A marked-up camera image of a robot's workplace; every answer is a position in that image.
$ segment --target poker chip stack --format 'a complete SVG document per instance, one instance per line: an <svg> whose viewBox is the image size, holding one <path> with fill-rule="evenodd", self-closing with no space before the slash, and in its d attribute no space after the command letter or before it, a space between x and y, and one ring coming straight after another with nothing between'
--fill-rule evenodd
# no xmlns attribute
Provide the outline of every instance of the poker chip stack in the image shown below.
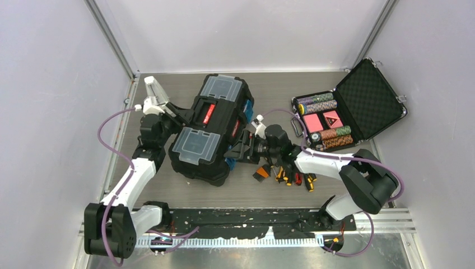
<svg viewBox="0 0 475 269"><path fill-rule="evenodd" d="M297 99L297 103L302 105L311 105L315 103L321 103L333 100L333 93L329 92L327 94L318 94L310 97Z"/></svg>
<svg viewBox="0 0 475 269"><path fill-rule="evenodd" d="M337 108L338 103L335 100L326 101L322 103L315 103L310 105L299 104L300 114L306 115L319 111Z"/></svg>

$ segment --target clear plastic lid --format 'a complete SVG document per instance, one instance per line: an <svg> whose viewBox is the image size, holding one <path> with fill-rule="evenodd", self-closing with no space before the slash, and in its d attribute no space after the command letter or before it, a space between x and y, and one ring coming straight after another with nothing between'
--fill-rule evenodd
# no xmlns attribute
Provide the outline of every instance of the clear plastic lid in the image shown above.
<svg viewBox="0 0 475 269"><path fill-rule="evenodd" d="M242 84L231 76L209 76L200 95L234 102Z"/></svg>
<svg viewBox="0 0 475 269"><path fill-rule="evenodd" d="M219 134L184 127L172 151L179 154L180 161L198 165L200 159L211 160L220 137Z"/></svg>

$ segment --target gray table surface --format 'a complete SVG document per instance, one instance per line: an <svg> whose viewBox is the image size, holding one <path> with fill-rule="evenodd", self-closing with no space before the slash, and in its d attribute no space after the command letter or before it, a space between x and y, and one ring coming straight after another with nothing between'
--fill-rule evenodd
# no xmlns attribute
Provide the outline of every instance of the gray table surface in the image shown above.
<svg viewBox="0 0 475 269"><path fill-rule="evenodd" d="M183 108L191 107L193 99L202 86L206 74L142 74L134 99L140 104L146 97L145 83L147 76L155 76L170 96L170 100ZM333 89L344 72L304 72L304 73L235 73L248 84L254 96L254 116L275 108L290 108L290 99L294 96L311 94ZM122 152L132 156L137 146L140 118L142 113L132 113L125 132ZM266 125L280 124L287 131L294 143L300 143L290 125L290 116L283 112L275 112L264 119ZM167 149L174 140L172 136ZM371 150L369 143L342 151L356 152L359 148ZM112 180L115 185L128 165L119 159ZM342 182L332 178L319 176L315 182L315 191L309 193L305 187L278 184L275 179L268 178L259 183L252 175L258 166L250 164L236 165L221 187L214 187L204 181L187 179L173 171L170 159L166 157L162 167L154 178L145 186L138 198L136 207L146 201L162 201L169 203L171 208L181 207L320 207L330 196L342 194L345 187Z"/></svg>
<svg viewBox="0 0 475 269"><path fill-rule="evenodd" d="M205 74L156 75L143 74L134 100L139 104L146 97L143 78L154 75L170 96L171 101L188 108L199 91ZM254 115L274 108L290 108L293 96L333 89L345 76L343 72L308 73L240 73L230 74L245 79L255 98ZM132 113L125 132L122 152L131 156L137 146L141 113ZM273 113L264 122L280 124L289 137L298 143L290 125L290 116ZM168 146L174 140L169 139ZM369 143L344 150L371 150ZM119 160L113 178L115 185L128 165ZM164 201L172 208L179 207L320 207L330 196L345 192L344 185L332 178L319 176L315 191L308 193L304 186L288 187L274 179L257 182L252 174L258 166L237 164L221 187L200 180L187 179L175 173L168 157L160 171L141 193L136 207L149 200ZM369 239L367 234L345 235L341 252L355 253ZM108 257L93 256L90 269L115 268ZM319 248L236 248L236 249L178 249L165 256L150 255L137 250L125 261L123 268L410 268L399 234L376 234L371 247L358 257L343 258L325 253Z"/></svg>

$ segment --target screwdriver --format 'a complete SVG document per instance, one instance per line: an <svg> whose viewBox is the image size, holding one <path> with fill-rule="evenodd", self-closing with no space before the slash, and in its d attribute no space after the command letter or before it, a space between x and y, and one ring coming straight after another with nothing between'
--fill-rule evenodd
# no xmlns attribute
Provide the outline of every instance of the screwdriver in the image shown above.
<svg viewBox="0 0 475 269"><path fill-rule="evenodd" d="M301 173L296 172L294 174L294 182L297 186L302 185L302 178L303 178L303 175Z"/></svg>
<svg viewBox="0 0 475 269"><path fill-rule="evenodd" d="M288 177L286 177L285 170L283 169L282 166L280 167L279 173L276 176L276 181L279 182L279 183L281 183L283 181L285 181L285 182L288 181Z"/></svg>
<svg viewBox="0 0 475 269"><path fill-rule="evenodd" d="M307 191L312 192L313 191L313 182L316 180L315 174L306 174L305 176L305 187L307 188Z"/></svg>

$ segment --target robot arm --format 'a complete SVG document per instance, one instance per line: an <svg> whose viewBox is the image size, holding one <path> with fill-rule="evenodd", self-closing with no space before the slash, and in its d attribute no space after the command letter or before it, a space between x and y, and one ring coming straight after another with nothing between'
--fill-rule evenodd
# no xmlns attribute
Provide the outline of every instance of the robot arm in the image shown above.
<svg viewBox="0 0 475 269"><path fill-rule="evenodd" d="M348 193L331 197L319 211L320 222L329 228L348 215L365 211L377 214L390 199L398 181L387 170L368 163L347 160L351 158L379 160L368 150L355 154L331 154L307 149L295 159L302 173L316 173L341 180ZM321 156L332 156L334 159Z"/></svg>
<svg viewBox="0 0 475 269"><path fill-rule="evenodd" d="M365 211L377 214L387 203L398 186L398 181L387 170L369 163L351 160L353 158L379 160L368 150L359 150L356 154L333 154L311 149L303 151L292 144L287 133L279 125L266 127L263 117L257 116L252 125L256 135L244 133L241 141L225 156L247 163L257 163L264 157L271 165L282 165L302 174L320 174L341 180L348 193L333 196L318 212L318 220L326 229L339 225L346 216Z"/></svg>
<svg viewBox="0 0 475 269"><path fill-rule="evenodd" d="M148 181L155 176L165 159L165 143L181 130L191 117L189 111L172 105L160 84L153 78L145 79L148 97L143 103L145 116L141 119L138 146L129 167L115 188L100 203L90 203L84 211L85 252L107 256L103 218L108 220L105 230L109 248L114 257L128 258L134 250L137 236L158 225L170 222L168 205L147 202L135 214L131 210ZM107 205L110 210L104 216Z"/></svg>

